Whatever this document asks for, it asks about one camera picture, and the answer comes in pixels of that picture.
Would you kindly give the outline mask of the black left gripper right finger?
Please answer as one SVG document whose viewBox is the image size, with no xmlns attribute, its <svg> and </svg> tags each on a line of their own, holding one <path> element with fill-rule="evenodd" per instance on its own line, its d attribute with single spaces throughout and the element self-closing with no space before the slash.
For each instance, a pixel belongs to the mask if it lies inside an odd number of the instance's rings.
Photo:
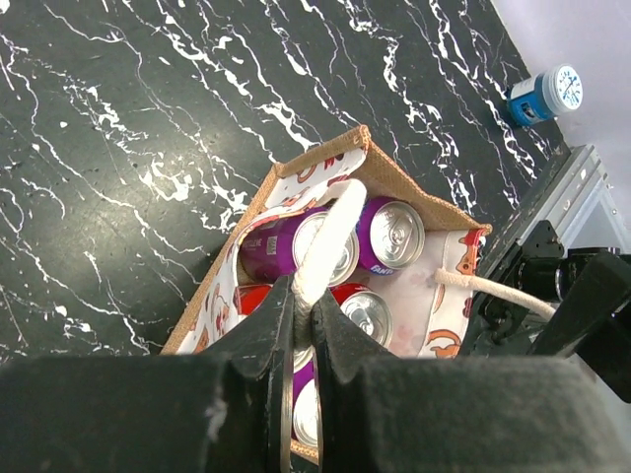
<svg viewBox="0 0 631 473">
<path fill-rule="evenodd" d="M 312 311 L 324 472 L 626 472 L 589 379 L 549 357 L 402 359 Z"/>
</svg>

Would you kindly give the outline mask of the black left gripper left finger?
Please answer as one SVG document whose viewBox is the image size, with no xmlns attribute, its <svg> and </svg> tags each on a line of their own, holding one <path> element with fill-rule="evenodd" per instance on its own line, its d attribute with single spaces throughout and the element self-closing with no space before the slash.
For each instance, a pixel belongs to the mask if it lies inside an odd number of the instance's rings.
<svg viewBox="0 0 631 473">
<path fill-rule="evenodd" d="M 5 472 L 286 472 L 292 281 L 192 355 L 55 356 L 1 369 Z"/>
</svg>

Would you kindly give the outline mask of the patterned canvas tote bag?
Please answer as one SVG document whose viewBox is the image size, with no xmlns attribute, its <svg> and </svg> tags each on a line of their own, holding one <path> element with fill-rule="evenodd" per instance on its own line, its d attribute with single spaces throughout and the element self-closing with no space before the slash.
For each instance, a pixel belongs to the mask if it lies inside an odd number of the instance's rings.
<svg viewBox="0 0 631 473">
<path fill-rule="evenodd" d="M 328 285 L 342 312 L 397 355 L 447 360 L 481 292 L 551 317 L 552 306 L 476 275 L 486 228 L 429 195 L 359 126 L 272 168 L 184 311 L 166 350 L 198 353 L 249 316 L 308 256 L 341 192 L 362 195 Z"/>
</svg>

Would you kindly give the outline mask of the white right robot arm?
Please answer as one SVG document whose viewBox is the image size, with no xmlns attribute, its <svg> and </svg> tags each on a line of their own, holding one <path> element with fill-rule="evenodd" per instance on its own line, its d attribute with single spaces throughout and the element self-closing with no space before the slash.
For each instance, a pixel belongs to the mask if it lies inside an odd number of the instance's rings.
<svg viewBox="0 0 631 473">
<path fill-rule="evenodd" d="M 565 249 L 547 221 L 514 243 L 490 274 L 561 312 L 553 321 L 477 294 L 467 356 L 578 355 L 624 402 L 630 400 L 630 256 L 617 247 Z"/>
</svg>

